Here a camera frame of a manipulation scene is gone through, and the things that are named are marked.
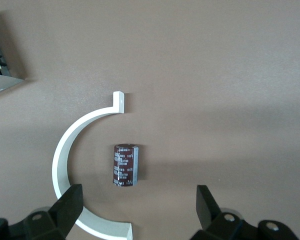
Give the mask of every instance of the brown table surface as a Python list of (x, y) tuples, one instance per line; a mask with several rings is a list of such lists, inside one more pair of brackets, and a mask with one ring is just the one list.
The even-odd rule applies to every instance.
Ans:
[[(0, 45), (25, 79), (0, 93), (0, 217), (56, 201), (61, 136), (122, 91), (126, 113), (70, 153), (91, 211), (132, 222), (135, 240), (188, 240), (204, 184), (300, 238), (300, 1), (0, 0)], [(112, 184), (122, 143), (140, 146), (137, 186)], [(67, 239), (96, 238), (74, 226)]]

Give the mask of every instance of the white curved bracket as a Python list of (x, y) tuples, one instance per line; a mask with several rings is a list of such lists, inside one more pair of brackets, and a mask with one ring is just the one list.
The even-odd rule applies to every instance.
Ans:
[[(52, 181), (56, 197), (59, 199), (70, 187), (68, 178), (68, 156), (70, 148), (78, 134), (93, 121), (112, 114), (125, 112), (125, 94), (113, 93), (113, 106), (90, 112), (72, 124), (60, 139), (52, 162)], [(132, 225), (127, 222), (116, 222), (103, 219), (83, 207), (75, 222), (88, 233), (105, 240), (132, 240)]]

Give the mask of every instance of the electrolytic capacitor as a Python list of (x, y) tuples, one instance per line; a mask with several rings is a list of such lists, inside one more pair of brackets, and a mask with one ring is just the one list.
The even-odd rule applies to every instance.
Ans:
[(138, 178), (139, 147), (119, 144), (114, 147), (113, 183), (120, 187), (134, 186)]

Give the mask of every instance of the black robotic claw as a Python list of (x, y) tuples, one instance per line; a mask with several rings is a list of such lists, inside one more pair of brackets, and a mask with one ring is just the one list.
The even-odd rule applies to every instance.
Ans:
[(74, 184), (48, 210), (8, 226), (0, 218), (0, 240), (65, 240), (84, 207), (81, 184)]
[(263, 220), (254, 227), (233, 213), (222, 212), (205, 185), (197, 186), (196, 213), (202, 230), (191, 240), (299, 240), (281, 222)]

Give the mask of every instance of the screw head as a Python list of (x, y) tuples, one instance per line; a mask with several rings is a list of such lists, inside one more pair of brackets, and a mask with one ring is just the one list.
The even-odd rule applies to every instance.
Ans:
[(234, 222), (236, 220), (235, 217), (232, 216), (229, 213), (227, 213), (226, 215), (224, 215), (224, 219), (227, 220), (228, 222)]
[(278, 231), (279, 227), (277, 226), (277, 224), (273, 223), (273, 222), (267, 222), (266, 223), (266, 227), (272, 231)]
[(32, 220), (35, 221), (35, 220), (39, 220), (40, 218), (42, 217), (41, 214), (36, 214), (32, 217)]

